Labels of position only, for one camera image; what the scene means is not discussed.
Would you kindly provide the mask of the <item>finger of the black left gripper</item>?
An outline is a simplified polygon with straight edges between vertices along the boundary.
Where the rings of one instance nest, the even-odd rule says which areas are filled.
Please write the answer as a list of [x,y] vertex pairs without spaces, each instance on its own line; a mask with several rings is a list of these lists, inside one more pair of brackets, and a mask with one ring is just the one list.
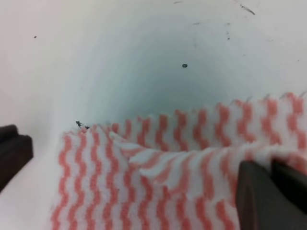
[[0,189],[33,158],[33,141],[21,135],[16,125],[0,128]]

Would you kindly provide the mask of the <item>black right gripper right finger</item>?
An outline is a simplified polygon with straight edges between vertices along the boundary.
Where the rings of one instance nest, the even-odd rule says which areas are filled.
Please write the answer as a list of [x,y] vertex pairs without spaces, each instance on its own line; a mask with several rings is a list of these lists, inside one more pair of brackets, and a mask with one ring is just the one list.
[[272,180],[292,204],[307,213],[306,175],[280,161],[273,161]]

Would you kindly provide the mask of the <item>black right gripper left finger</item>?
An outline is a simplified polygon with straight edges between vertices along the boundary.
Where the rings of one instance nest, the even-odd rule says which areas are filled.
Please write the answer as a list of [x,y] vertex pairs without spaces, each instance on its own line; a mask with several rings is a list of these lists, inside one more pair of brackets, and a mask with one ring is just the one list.
[[307,214],[283,195],[272,180],[272,172],[251,161],[239,166],[236,208],[242,230],[307,228]]

